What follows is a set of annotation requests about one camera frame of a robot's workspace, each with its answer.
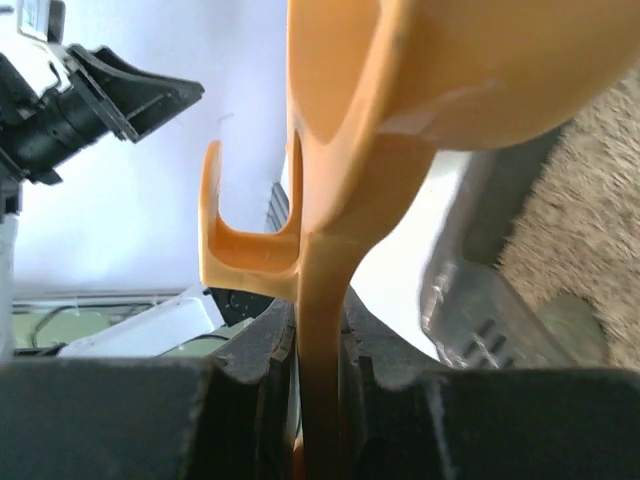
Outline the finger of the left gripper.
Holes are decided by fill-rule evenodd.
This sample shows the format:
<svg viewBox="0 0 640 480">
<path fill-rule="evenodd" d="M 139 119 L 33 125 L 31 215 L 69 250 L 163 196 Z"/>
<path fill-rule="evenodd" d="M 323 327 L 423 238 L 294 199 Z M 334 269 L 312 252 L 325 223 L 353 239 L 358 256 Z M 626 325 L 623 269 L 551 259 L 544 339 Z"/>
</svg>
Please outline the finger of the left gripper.
<svg viewBox="0 0 640 480">
<path fill-rule="evenodd" d="M 196 82 L 133 67 L 108 47 L 68 47 L 72 90 L 90 115 L 121 140 L 137 143 L 204 95 Z"/>
</svg>

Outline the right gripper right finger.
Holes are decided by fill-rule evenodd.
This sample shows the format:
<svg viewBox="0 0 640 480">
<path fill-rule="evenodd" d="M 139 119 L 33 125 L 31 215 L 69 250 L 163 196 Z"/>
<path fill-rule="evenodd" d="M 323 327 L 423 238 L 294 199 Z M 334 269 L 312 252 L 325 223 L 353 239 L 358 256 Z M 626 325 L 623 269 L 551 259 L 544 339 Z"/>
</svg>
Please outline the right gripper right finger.
<svg viewBox="0 0 640 480">
<path fill-rule="evenodd" d="M 442 438 L 444 369 L 349 290 L 341 323 L 341 453 L 346 479 L 453 479 Z"/>
</svg>

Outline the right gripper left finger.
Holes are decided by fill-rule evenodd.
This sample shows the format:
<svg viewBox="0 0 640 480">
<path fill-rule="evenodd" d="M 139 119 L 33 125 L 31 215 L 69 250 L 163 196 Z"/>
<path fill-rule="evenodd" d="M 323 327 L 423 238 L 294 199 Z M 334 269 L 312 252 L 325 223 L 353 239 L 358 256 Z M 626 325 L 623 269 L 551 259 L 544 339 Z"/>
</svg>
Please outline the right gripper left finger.
<svg viewBox="0 0 640 480">
<path fill-rule="evenodd" d="M 293 306 L 274 301 L 213 353 L 191 479 L 291 479 L 297 426 Z"/>
</svg>

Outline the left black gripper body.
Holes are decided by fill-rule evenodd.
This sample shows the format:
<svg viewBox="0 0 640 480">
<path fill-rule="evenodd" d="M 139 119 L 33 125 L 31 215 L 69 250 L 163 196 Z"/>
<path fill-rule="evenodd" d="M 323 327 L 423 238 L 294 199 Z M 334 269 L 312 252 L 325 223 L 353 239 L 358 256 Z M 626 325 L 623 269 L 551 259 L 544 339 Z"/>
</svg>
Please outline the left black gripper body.
<svg viewBox="0 0 640 480">
<path fill-rule="evenodd" d="M 37 95 L 1 57 L 1 179 L 53 185 L 55 168 L 108 133 L 79 91 L 50 87 Z"/>
</svg>

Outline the orange litter scoop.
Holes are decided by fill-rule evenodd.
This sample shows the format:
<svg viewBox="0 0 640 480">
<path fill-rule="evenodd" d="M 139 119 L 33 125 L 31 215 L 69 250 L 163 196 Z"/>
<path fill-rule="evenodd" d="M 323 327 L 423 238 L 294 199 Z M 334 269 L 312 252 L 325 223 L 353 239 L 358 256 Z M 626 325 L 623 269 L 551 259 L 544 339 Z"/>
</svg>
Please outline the orange litter scoop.
<svg viewBox="0 0 640 480">
<path fill-rule="evenodd" d="M 289 219 L 275 234 L 221 219 L 213 142 L 199 265 L 205 285 L 295 305 L 308 478 L 340 474 L 339 324 L 349 282 L 405 215 L 436 153 L 540 135 L 638 54 L 635 1 L 289 3 Z"/>
</svg>

